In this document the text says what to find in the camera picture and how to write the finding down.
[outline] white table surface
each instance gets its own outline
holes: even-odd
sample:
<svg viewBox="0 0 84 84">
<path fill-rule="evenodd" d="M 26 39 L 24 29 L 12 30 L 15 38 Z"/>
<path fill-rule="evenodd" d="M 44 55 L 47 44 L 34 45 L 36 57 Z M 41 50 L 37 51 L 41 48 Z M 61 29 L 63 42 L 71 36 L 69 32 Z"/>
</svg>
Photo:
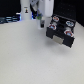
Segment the white table surface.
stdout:
<svg viewBox="0 0 84 84">
<path fill-rule="evenodd" d="M 0 84 L 84 84 L 84 27 L 72 48 L 55 43 L 36 20 L 0 24 Z"/>
</svg>

